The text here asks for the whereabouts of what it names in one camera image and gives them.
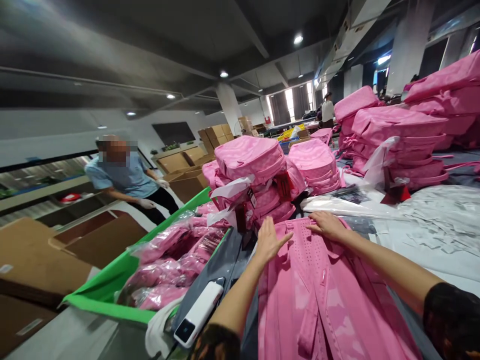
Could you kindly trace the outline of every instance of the white glove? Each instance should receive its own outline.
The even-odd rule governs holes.
[[[148,200],[148,199],[138,199],[137,204],[147,210],[154,209],[157,207],[157,205],[152,200]]]
[[[169,182],[168,181],[165,181],[165,180],[162,180],[162,179],[158,179],[157,181],[155,181],[158,185],[160,185],[162,188],[164,189],[168,189],[170,187],[169,185]]]

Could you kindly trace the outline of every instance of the blue shirt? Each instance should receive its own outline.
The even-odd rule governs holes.
[[[145,199],[159,189],[159,185],[145,171],[147,168],[136,151],[129,153],[126,163],[107,162],[100,153],[85,166],[85,173],[95,189],[113,187],[137,199]]]

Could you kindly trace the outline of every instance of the white power bank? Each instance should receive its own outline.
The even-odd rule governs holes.
[[[216,282],[210,281],[205,286],[180,326],[173,333],[173,337],[180,345],[187,349],[192,347],[223,292],[224,288]]]

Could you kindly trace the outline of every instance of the hand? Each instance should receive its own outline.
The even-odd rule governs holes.
[[[140,205],[144,209],[154,209],[157,207],[157,205],[152,201],[148,199],[138,199],[136,202],[138,205]]]
[[[331,212],[315,211],[308,217],[315,220],[316,225],[309,225],[307,228],[314,233],[325,235],[330,240],[342,243],[345,235],[349,231],[341,223],[339,218],[333,215]]]
[[[291,232],[285,235],[281,240],[278,240],[277,233],[275,232],[274,220],[270,216],[267,216],[258,231],[256,252],[253,256],[254,259],[258,259],[262,265],[265,265],[277,255],[280,248],[290,240],[293,235],[293,232]]]
[[[168,189],[170,187],[170,184],[168,181],[158,179],[155,181],[158,185],[160,185],[161,188]]]

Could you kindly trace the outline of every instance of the television screen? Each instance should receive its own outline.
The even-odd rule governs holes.
[[[152,124],[165,146],[174,143],[188,143],[195,140],[195,136],[186,122],[168,122],[162,124]]]

